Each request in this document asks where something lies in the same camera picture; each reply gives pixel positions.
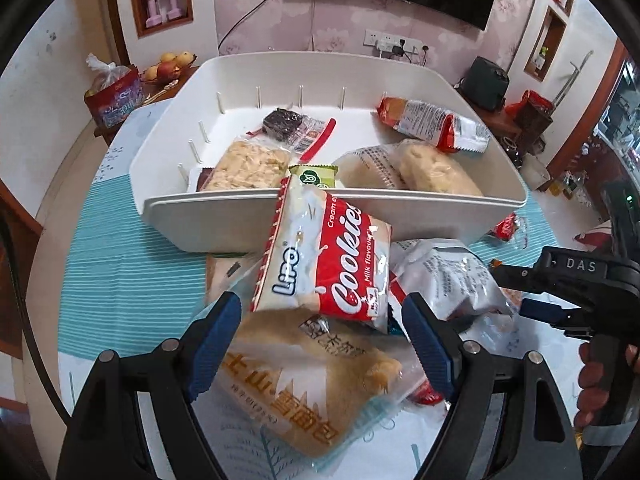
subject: white wall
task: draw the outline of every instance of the white wall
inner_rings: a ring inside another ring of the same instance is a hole
[[[574,0],[567,26],[556,57],[543,82],[524,72],[540,33],[542,21],[551,0],[536,0],[522,43],[509,70],[511,80],[507,103],[517,102],[527,89],[552,100],[573,73],[571,62],[580,66],[588,51],[594,54],[567,97],[553,114],[554,122],[544,133],[546,149],[538,158],[548,164],[560,150],[600,85],[616,44],[616,35],[589,0]]]
[[[89,52],[110,60],[98,0],[55,0],[0,76],[0,178],[32,216],[91,119]]]
[[[197,54],[196,64],[218,55],[216,11],[213,0],[191,0],[193,21],[160,32],[138,37],[131,0],[118,0],[120,23],[129,60],[140,72],[158,63],[163,52],[188,50]]]

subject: apple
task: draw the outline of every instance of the apple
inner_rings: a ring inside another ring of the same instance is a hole
[[[180,67],[175,61],[165,61],[158,65],[158,79],[178,79]]]
[[[162,54],[162,56],[160,56],[160,62],[165,62],[165,61],[173,61],[175,59],[175,54],[173,52],[165,52],[164,54]]]

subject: white plastic container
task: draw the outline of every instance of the white plastic container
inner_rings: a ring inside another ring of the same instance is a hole
[[[130,168],[136,208],[184,251],[262,251],[277,190],[188,194],[189,170],[201,162],[215,166],[235,137],[258,128],[276,107],[293,105],[318,119],[336,119],[314,164],[331,164],[355,148],[396,142],[404,137],[375,114],[385,92],[480,120],[442,76],[408,63],[318,52],[211,59],[174,98],[136,155]],[[527,195],[493,137],[484,154],[454,158],[484,197],[382,189],[332,193],[391,224],[394,240],[453,237],[470,243],[523,206]]]

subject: fruit bowl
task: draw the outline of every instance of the fruit bowl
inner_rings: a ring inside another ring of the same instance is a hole
[[[140,81],[148,84],[148,85],[154,85],[154,86],[166,86],[168,85],[171,81],[175,81],[177,79],[180,79],[180,77],[182,76],[182,74],[185,72],[185,70],[187,70],[188,68],[191,67],[191,65],[193,65],[193,63],[195,63],[196,59],[198,59],[198,56],[196,56],[195,54],[193,55],[193,59],[191,60],[191,62],[187,65],[184,65],[183,67],[181,67],[180,70],[177,70],[175,72],[173,72],[170,76],[168,77],[156,77],[155,79],[145,79],[145,72],[140,74]]]

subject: screw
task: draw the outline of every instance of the screw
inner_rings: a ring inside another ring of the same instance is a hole
[[[462,348],[465,349],[465,352],[469,352],[470,354],[479,354],[482,347],[475,341],[465,341]]]
[[[541,364],[545,359],[542,357],[542,354],[540,354],[539,352],[533,351],[533,352],[529,352],[529,354],[527,355],[529,357],[529,361],[531,361],[534,364]]]
[[[100,355],[98,355],[98,361],[100,361],[101,363],[108,363],[113,359],[114,355],[115,352],[113,350],[103,350],[102,352],[100,352]]]
[[[165,339],[164,341],[162,341],[162,344],[160,346],[165,352],[173,352],[174,350],[178,349],[178,346],[180,346],[180,341],[173,338]]]

